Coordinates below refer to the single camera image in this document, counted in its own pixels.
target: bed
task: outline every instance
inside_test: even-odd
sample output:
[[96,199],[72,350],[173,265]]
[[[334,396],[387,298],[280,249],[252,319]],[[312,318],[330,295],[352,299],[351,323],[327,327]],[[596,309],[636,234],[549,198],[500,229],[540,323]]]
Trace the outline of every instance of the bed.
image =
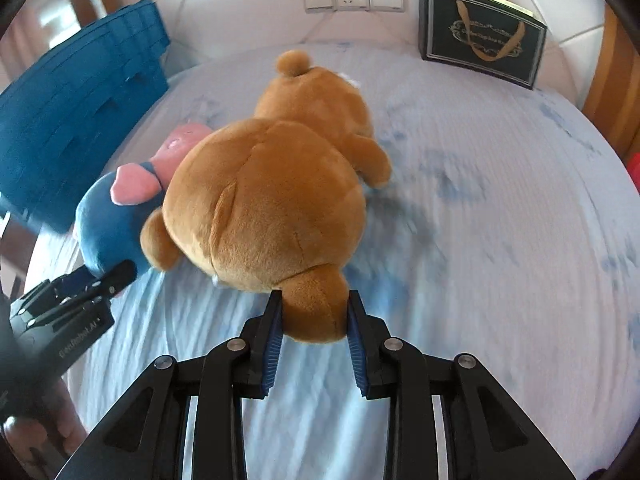
[[[174,77],[107,170],[145,160],[185,120],[216,129],[250,115],[286,48]],[[576,478],[609,466],[640,416],[640,200],[616,152],[555,92],[410,49],[304,48],[361,83],[394,164],[390,186],[367,191],[367,229],[346,269],[367,311],[424,353],[478,356]],[[41,234],[26,288],[80,263],[72,237]],[[82,421],[92,428],[156,356],[203,355],[265,302],[186,261],[146,273],[68,374]],[[346,341],[285,339],[276,387],[244,413],[250,478],[382,477],[386,402],[360,398]]]

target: metal screw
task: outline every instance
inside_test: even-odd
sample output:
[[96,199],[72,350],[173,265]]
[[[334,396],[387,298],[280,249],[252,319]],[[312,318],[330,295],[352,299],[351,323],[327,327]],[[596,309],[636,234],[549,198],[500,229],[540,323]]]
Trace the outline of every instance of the metal screw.
[[244,339],[240,339],[239,337],[232,339],[226,344],[226,347],[229,348],[229,350],[231,350],[232,352],[238,352],[242,350],[245,346],[246,346],[246,343],[244,342]]
[[389,339],[387,339],[385,341],[385,348],[387,350],[391,350],[393,352],[397,352],[399,349],[402,348],[402,341],[400,341],[399,339],[397,339],[395,337],[390,337]]
[[159,358],[157,358],[154,361],[154,366],[158,369],[158,370],[166,370],[167,368],[169,368],[172,364],[174,364],[174,358],[171,357],[170,355],[161,355]]
[[458,364],[463,368],[474,368],[476,366],[476,359],[472,355],[463,354],[458,358]]

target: stuffed animal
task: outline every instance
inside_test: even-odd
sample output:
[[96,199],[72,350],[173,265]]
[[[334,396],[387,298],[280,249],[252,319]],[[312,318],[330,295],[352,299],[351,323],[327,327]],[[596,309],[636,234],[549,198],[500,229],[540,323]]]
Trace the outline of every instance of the stuffed animal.
[[241,290],[281,289],[285,333],[335,341],[347,325],[341,269],[365,225],[358,176],[381,187],[391,165],[357,88],[311,68],[299,50],[282,54],[276,67],[280,75],[251,119],[184,158],[142,229],[142,248],[158,269],[185,254]]
[[149,269],[140,247],[142,226],[162,204],[185,155],[211,132],[197,123],[178,126],[148,161],[120,166],[89,188],[76,208],[74,232],[94,276],[100,278],[123,260],[136,264],[138,276]]

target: pink and blue plush toy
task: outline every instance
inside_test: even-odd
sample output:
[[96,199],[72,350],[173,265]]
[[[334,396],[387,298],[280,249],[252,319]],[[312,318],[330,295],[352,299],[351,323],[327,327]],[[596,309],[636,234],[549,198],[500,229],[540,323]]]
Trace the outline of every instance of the pink and blue plush toy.
[[123,260],[149,269],[140,247],[140,231],[162,205],[164,192],[184,157],[212,130],[187,123],[171,132],[158,152],[141,164],[125,164],[102,176],[76,208],[75,232],[89,271],[100,278]]

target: gold ribbon handle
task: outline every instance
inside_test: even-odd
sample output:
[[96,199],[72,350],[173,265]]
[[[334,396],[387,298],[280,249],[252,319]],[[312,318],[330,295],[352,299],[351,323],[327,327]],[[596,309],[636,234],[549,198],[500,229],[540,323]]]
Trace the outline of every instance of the gold ribbon handle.
[[469,19],[469,11],[467,10],[466,5],[460,0],[456,0],[456,5],[458,6],[458,14],[460,15],[460,18],[462,18],[462,22],[465,24],[466,40],[468,41],[471,50],[474,51],[474,54],[476,54],[476,56],[478,56],[483,61],[491,62],[508,56],[511,51],[518,46],[520,40],[524,38],[524,22],[520,22],[518,24],[518,30],[516,30],[516,33],[511,36],[510,40],[507,41],[507,43],[504,44],[504,46],[500,49],[500,52],[498,52],[498,54],[496,54],[495,56],[489,56],[478,47],[476,47],[475,43],[471,41],[471,20]]

